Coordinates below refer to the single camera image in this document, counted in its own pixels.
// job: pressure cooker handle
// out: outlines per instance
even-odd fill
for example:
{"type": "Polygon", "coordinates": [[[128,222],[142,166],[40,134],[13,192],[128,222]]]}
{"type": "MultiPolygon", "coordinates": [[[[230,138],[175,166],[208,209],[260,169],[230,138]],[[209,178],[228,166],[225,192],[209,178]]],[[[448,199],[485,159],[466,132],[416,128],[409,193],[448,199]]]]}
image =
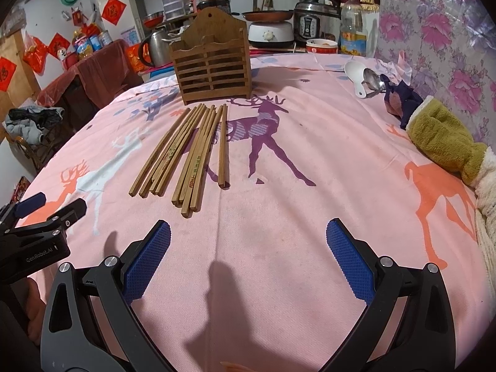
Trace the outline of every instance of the pressure cooker handle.
{"type": "Polygon", "coordinates": [[[139,45],[139,48],[138,48],[138,57],[139,57],[139,60],[145,66],[154,67],[155,64],[153,64],[151,55],[150,55],[150,62],[146,61],[145,58],[143,57],[143,48],[145,47],[146,44],[148,44],[148,51],[150,50],[150,40],[151,40],[151,35],[149,37],[147,37],[143,42],[141,42],[141,44],[139,45]]]}
{"type": "MultiPolygon", "coordinates": [[[[309,4],[317,4],[320,0],[305,0],[306,3],[309,3],[309,4]]],[[[339,9],[339,6],[340,4],[336,1],[336,0],[327,0],[327,1],[330,1],[331,2],[331,5],[334,7],[334,8],[337,8],[339,9]]]]}

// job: chopstick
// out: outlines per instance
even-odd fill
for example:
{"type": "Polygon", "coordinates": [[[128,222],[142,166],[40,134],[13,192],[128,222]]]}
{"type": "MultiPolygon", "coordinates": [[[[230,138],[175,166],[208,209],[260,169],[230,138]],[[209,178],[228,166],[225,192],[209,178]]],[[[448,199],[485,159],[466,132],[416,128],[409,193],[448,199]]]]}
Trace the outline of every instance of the chopstick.
{"type": "Polygon", "coordinates": [[[172,137],[172,139],[169,140],[169,142],[167,143],[167,146],[163,150],[163,152],[160,155],[159,159],[157,160],[157,162],[155,162],[155,165],[153,166],[152,171],[150,172],[150,174],[145,179],[145,183],[143,184],[141,190],[139,191],[139,195],[141,197],[146,197],[146,195],[150,191],[150,186],[153,183],[153,176],[155,175],[155,172],[157,172],[157,169],[160,166],[160,163],[162,162],[164,156],[167,154],[167,152],[168,152],[170,146],[172,145],[172,143],[175,141],[175,139],[177,138],[177,136],[180,134],[181,128],[184,126],[185,123],[188,123],[189,119],[192,117],[192,115],[194,114],[194,112],[197,110],[197,107],[194,108],[193,110],[191,110],[188,113],[187,117],[184,119],[184,122],[181,124],[181,126],[179,127],[179,129],[175,131],[174,136],[172,137]]]}
{"type": "Polygon", "coordinates": [[[219,172],[218,183],[220,187],[226,185],[226,128],[227,128],[227,105],[222,105],[222,123],[220,126],[220,137],[219,137],[219,172]]]}
{"type": "Polygon", "coordinates": [[[191,163],[191,159],[193,158],[195,149],[197,147],[198,141],[202,138],[203,130],[205,123],[208,121],[210,115],[210,108],[206,110],[205,115],[202,117],[200,127],[198,128],[197,134],[195,135],[191,147],[189,149],[188,157],[186,158],[186,162],[184,163],[183,170],[179,176],[178,184],[175,187],[174,193],[172,194],[172,204],[178,205],[182,204],[182,200],[179,200],[179,195],[181,194],[181,190],[183,189],[184,180],[188,176],[189,164],[191,163]]]}
{"type": "Polygon", "coordinates": [[[205,159],[208,155],[208,151],[210,150],[210,143],[212,142],[212,137],[214,135],[215,130],[217,129],[217,125],[219,124],[220,116],[222,115],[222,106],[219,108],[219,111],[217,112],[217,115],[215,116],[215,120],[210,127],[210,132],[205,140],[205,146],[203,148],[203,152],[201,154],[201,160],[200,160],[200,165],[198,166],[198,170],[200,171],[200,177],[195,178],[194,181],[194,188],[193,188],[193,194],[191,197],[191,204],[190,204],[190,209],[193,211],[198,211],[198,201],[199,201],[199,195],[200,195],[200,185],[202,184],[202,175],[203,175],[203,169],[205,168],[205,159]]]}
{"type": "Polygon", "coordinates": [[[185,116],[189,113],[191,109],[186,108],[186,110],[177,118],[177,120],[174,122],[174,124],[170,127],[169,131],[164,134],[162,139],[158,142],[157,146],[151,153],[150,157],[146,161],[145,165],[141,168],[141,171],[139,172],[138,176],[136,177],[135,182],[132,184],[131,189],[129,191],[129,195],[131,197],[136,196],[138,194],[138,190],[140,189],[141,185],[143,184],[143,181],[146,178],[146,175],[148,174],[148,171],[150,171],[150,168],[154,164],[155,160],[157,159],[157,156],[159,153],[162,151],[164,148],[165,143],[169,140],[170,136],[172,133],[174,133],[175,129],[181,124],[185,116]]]}
{"type": "Polygon", "coordinates": [[[160,181],[162,180],[162,176],[164,174],[165,169],[167,169],[169,162],[173,158],[178,147],[181,145],[183,139],[190,134],[192,125],[194,124],[196,126],[195,122],[197,121],[197,119],[199,119],[199,115],[203,114],[203,109],[205,108],[205,105],[200,104],[199,106],[197,106],[197,108],[198,108],[198,110],[196,111],[196,113],[191,117],[189,122],[184,125],[180,134],[178,135],[176,140],[173,142],[173,144],[170,146],[167,153],[164,155],[162,162],[160,162],[160,165],[159,165],[159,167],[158,167],[158,169],[154,175],[155,179],[153,179],[152,186],[150,187],[150,191],[153,194],[158,194],[157,187],[158,187],[160,181]]]}
{"type": "Polygon", "coordinates": [[[192,161],[189,164],[190,169],[188,172],[188,178],[186,179],[187,185],[185,186],[186,190],[184,192],[183,206],[181,207],[181,215],[183,217],[187,217],[189,213],[189,203],[193,195],[193,188],[195,186],[198,170],[200,169],[199,166],[200,166],[200,162],[202,161],[203,147],[208,137],[209,130],[212,127],[214,117],[215,117],[215,106],[212,105],[212,107],[210,108],[208,122],[204,130],[205,132],[202,135],[201,140],[198,142],[194,156],[192,157],[192,161]]]}
{"type": "Polygon", "coordinates": [[[171,153],[169,155],[169,164],[167,165],[167,168],[165,169],[164,174],[160,178],[160,183],[155,188],[155,191],[159,195],[163,194],[165,188],[167,187],[167,182],[169,180],[169,175],[170,175],[172,169],[175,167],[175,165],[176,165],[176,163],[178,161],[179,156],[183,154],[183,151],[186,148],[186,145],[189,142],[189,140],[191,138],[191,135],[193,134],[195,128],[197,127],[200,119],[204,118],[205,110],[206,110],[205,109],[205,106],[203,106],[199,110],[198,116],[193,121],[192,125],[190,126],[189,130],[187,131],[187,133],[184,135],[183,139],[180,141],[180,143],[179,143],[177,149],[175,150],[174,154],[171,153]]]}

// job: red diamond paper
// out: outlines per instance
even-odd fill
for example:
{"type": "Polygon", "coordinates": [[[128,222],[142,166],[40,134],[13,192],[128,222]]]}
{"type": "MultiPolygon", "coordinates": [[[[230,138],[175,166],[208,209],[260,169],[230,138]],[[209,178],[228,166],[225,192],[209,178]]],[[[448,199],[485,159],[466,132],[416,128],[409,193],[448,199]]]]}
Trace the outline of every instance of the red diamond paper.
{"type": "Polygon", "coordinates": [[[12,76],[16,70],[16,65],[5,57],[0,57],[0,91],[7,92],[12,76]]]}
{"type": "Polygon", "coordinates": [[[55,57],[57,60],[59,59],[59,56],[57,52],[63,47],[65,50],[67,50],[70,46],[70,42],[64,38],[60,33],[56,33],[54,38],[51,40],[50,44],[48,45],[48,53],[50,53],[53,57],[55,57]]]}
{"type": "Polygon", "coordinates": [[[122,1],[108,0],[103,8],[102,18],[111,24],[117,25],[124,12],[124,8],[126,8],[126,5],[122,1]]]}

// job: human hand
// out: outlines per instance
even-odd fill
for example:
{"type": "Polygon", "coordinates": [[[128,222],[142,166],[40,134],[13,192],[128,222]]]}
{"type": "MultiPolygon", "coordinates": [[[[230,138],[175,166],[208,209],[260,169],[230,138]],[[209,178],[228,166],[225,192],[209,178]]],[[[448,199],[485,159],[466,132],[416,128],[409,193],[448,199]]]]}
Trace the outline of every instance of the human hand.
{"type": "Polygon", "coordinates": [[[26,301],[26,315],[29,319],[28,337],[33,343],[40,345],[46,305],[40,298],[40,290],[36,281],[28,277],[28,286],[28,299],[26,301]]]}

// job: wooden chopstick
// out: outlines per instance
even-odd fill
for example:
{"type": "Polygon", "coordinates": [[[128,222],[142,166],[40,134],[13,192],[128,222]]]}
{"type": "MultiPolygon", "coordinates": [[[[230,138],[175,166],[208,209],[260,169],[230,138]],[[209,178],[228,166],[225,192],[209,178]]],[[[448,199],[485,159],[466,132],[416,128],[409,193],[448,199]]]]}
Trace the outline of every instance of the wooden chopstick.
{"type": "Polygon", "coordinates": [[[189,140],[191,138],[191,135],[193,134],[195,128],[197,127],[200,119],[201,118],[204,118],[204,116],[203,116],[204,115],[204,112],[205,112],[205,106],[200,109],[197,118],[195,119],[195,121],[193,121],[193,123],[192,123],[191,127],[189,128],[187,134],[184,135],[183,139],[181,140],[181,142],[179,143],[177,149],[175,150],[172,158],[169,157],[170,158],[169,159],[169,164],[167,165],[167,168],[165,169],[164,174],[160,178],[160,183],[158,184],[158,186],[155,189],[155,191],[159,195],[163,194],[164,193],[164,190],[167,188],[167,182],[169,180],[169,176],[172,173],[175,165],[177,164],[178,158],[180,157],[180,155],[183,154],[183,151],[186,148],[186,145],[188,144],[188,142],[189,142],[189,140]]]}
{"type": "Polygon", "coordinates": [[[197,149],[195,150],[194,156],[192,158],[191,163],[189,164],[190,171],[188,173],[188,179],[186,179],[186,191],[184,193],[183,206],[181,207],[181,215],[183,217],[187,217],[189,213],[189,203],[191,201],[191,197],[193,195],[193,189],[195,186],[198,170],[200,169],[200,162],[202,161],[202,153],[203,147],[205,145],[205,141],[208,137],[209,130],[212,127],[215,118],[215,106],[212,105],[210,108],[210,117],[208,119],[207,126],[205,128],[205,133],[202,136],[201,140],[197,144],[197,149]]]}
{"type": "Polygon", "coordinates": [[[186,176],[188,175],[188,169],[189,169],[189,164],[191,163],[191,158],[194,155],[194,150],[197,146],[198,141],[202,137],[203,127],[208,120],[209,114],[210,114],[210,109],[207,109],[205,111],[205,115],[202,117],[200,127],[198,128],[197,134],[195,135],[193,142],[191,144],[191,147],[189,149],[189,153],[188,153],[188,156],[186,158],[186,162],[184,163],[183,170],[181,171],[181,174],[179,176],[178,184],[176,185],[174,193],[172,194],[172,204],[174,204],[174,205],[182,203],[182,201],[179,202],[179,195],[180,195],[181,190],[183,188],[184,180],[186,179],[186,176]]]}
{"type": "Polygon", "coordinates": [[[227,128],[227,105],[222,105],[222,123],[220,126],[220,137],[219,137],[219,172],[218,183],[220,187],[226,185],[226,128],[227,128]]]}
{"type": "Polygon", "coordinates": [[[188,205],[189,205],[189,201],[191,199],[191,192],[193,191],[194,180],[193,180],[193,182],[191,182],[191,178],[192,178],[192,174],[194,172],[195,163],[197,161],[199,161],[200,157],[202,156],[202,149],[203,149],[202,141],[203,141],[205,133],[208,133],[208,130],[210,129],[209,128],[210,118],[214,118],[214,117],[215,117],[215,106],[212,105],[210,107],[210,109],[208,110],[207,120],[205,121],[205,124],[203,125],[202,129],[200,129],[200,132],[199,132],[200,136],[198,138],[197,145],[194,148],[194,152],[193,152],[193,155],[191,157],[191,161],[189,162],[188,173],[187,173],[186,178],[184,179],[183,187],[181,188],[181,192],[179,195],[179,204],[182,204],[184,202],[185,197],[186,197],[186,193],[188,191],[188,186],[191,184],[192,186],[190,188],[190,193],[189,193],[189,197],[188,197],[188,205]]]}
{"type": "Polygon", "coordinates": [[[177,118],[177,120],[174,122],[172,127],[169,129],[167,133],[164,134],[162,139],[158,142],[157,146],[151,153],[150,157],[146,161],[145,165],[141,168],[138,176],[136,177],[135,182],[132,184],[131,189],[129,191],[129,195],[131,197],[136,196],[138,194],[138,191],[140,190],[141,185],[143,184],[143,181],[145,180],[146,175],[148,174],[148,171],[150,171],[150,168],[154,164],[155,160],[157,159],[157,156],[160,154],[160,152],[164,149],[165,143],[169,140],[170,136],[172,133],[174,133],[175,129],[181,124],[185,116],[189,113],[191,109],[186,108],[186,110],[177,118]]]}
{"type": "Polygon", "coordinates": [[[153,194],[158,194],[157,187],[162,179],[162,176],[164,175],[165,169],[167,169],[167,166],[169,165],[169,162],[173,158],[175,152],[177,151],[178,147],[181,145],[183,139],[188,136],[191,132],[191,127],[193,125],[197,125],[197,121],[200,119],[200,115],[203,115],[203,109],[205,109],[205,105],[201,104],[197,106],[198,110],[194,114],[194,116],[190,119],[189,123],[185,125],[181,133],[178,135],[177,139],[173,142],[173,144],[170,146],[169,150],[165,154],[165,156],[162,159],[162,162],[160,163],[160,166],[158,167],[157,171],[155,172],[155,179],[153,180],[152,186],[150,187],[150,191],[153,194]]]}
{"type": "Polygon", "coordinates": [[[205,168],[205,159],[208,155],[208,151],[210,150],[210,143],[212,142],[212,137],[214,135],[215,130],[217,129],[217,125],[219,124],[220,116],[222,115],[222,106],[219,108],[217,115],[215,116],[214,123],[210,127],[210,132],[205,140],[205,145],[203,147],[203,152],[201,154],[200,165],[198,166],[198,170],[200,171],[200,177],[196,177],[194,181],[193,194],[191,196],[191,204],[189,205],[190,209],[193,211],[198,211],[199,205],[199,195],[200,195],[200,185],[202,184],[202,175],[203,169],[205,168]]]}
{"type": "Polygon", "coordinates": [[[164,148],[164,150],[163,150],[162,154],[160,155],[159,159],[157,160],[157,162],[155,162],[155,165],[153,165],[153,169],[148,174],[147,178],[145,179],[145,182],[144,182],[143,186],[141,187],[141,190],[139,191],[139,195],[141,197],[146,197],[146,195],[150,191],[150,186],[152,186],[152,183],[153,183],[153,179],[152,179],[153,175],[155,174],[155,172],[157,171],[158,167],[160,166],[160,163],[162,162],[162,159],[167,154],[167,152],[168,152],[171,144],[174,142],[174,140],[176,139],[176,137],[179,135],[181,128],[183,127],[183,125],[185,123],[188,122],[188,120],[191,118],[191,116],[193,115],[193,113],[195,112],[195,110],[196,110],[196,108],[194,108],[193,110],[191,110],[188,113],[188,115],[186,116],[186,118],[184,119],[184,121],[182,122],[182,124],[180,125],[179,129],[175,131],[174,136],[167,143],[167,146],[164,148]]]}

